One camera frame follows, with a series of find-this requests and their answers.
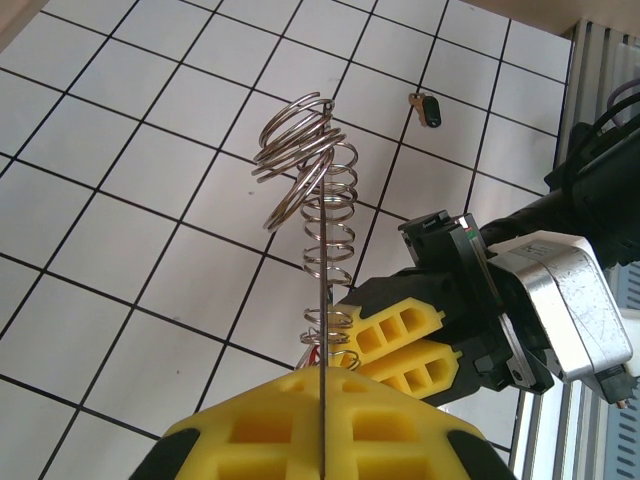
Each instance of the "metal spring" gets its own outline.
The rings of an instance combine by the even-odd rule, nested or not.
[[[355,185],[358,176],[353,166],[358,161],[358,152],[346,143],[346,134],[339,128],[332,128],[331,111],[333,100],[318,98],[318,92],[310,93],[289,104],[278,112],[260,133],[261,151],[254,161],[258,167],[252,175],[258,176],[258,183],[296,168],[296,180],[282,201],[269,215],[264,227],[269,232],[276,231],[293,213],[300,209],[304,218],[305,233],[318,242],[303,250],[303,269],[315,278],[320,278],[320,252],[327,249],[327,288],[333,285],[350,285],[351,275],[337,264],[354,255],[355,232],[344,222],[355,210],[358,198]],[[335,163],[335,148],[345,148],[353,153],[346,163]],[[327,242],[320,244],[321,182],[324,183],[324,208],[326,211]],[[300,335],[300,341],[307,345],[307,351],[297,368],[318,362],[318,347],[321,343],[320,310],[307,308],[304,318],[312,324],[307,332]],[[328,343],[342,345],[349,341],[349,330],[353,326],[351,317],[330,307],[328,315]],[[329,355],[344,355],[351,361],[346,368],[355,369],[360,365],[357,352],[332,348]]]

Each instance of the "red wire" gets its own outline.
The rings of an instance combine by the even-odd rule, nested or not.
[[[318,345],[311,349],[311,353],[309,354],[309,365],[313,365],[318,358]]]

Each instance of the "white tile floor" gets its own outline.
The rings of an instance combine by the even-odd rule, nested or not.
[[[335,97],[360,151],[360,284],[411,264],[403,218],[545,193],[569,51],[458,0],[51,0],[0,54],[0,478],[124,478],[291,369],[316,284],[248,163],[283,101]],[[507,455],[516,402],[446,409]]]

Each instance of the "yellow foam block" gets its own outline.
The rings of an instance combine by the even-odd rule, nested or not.
[[[468,479],[447,439],[473,426],[342,368],[326,381],[326,479]],[[317,367],[298,370],[174,425],[200,432],[176,480],[319,480]]]
[[[426,398],[451,388],[461,355],[449,345],[420,339],[357,372],[407,395]]]
[[[349,342],[332,345],[331,350],[334,353],[352,350],[359,355],[363,365],[442,328],[445,316],[432,305],[414,298],[407,298],[366,319],[360,318],[362,307],[338,305],[336,308],[351,316],[353,327],[344,330],[349,334]],[[347,367],[352,358],[334,355],[330,362],[332,366]]]

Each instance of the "key fob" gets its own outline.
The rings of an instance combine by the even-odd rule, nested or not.
[[[437,128],[442,124],[442,117],[440,116],[440,104],[436,97],[426,96],[422,101],[422,109],[424,110],[424,116],[427,119],[427,125],[431,128]]]

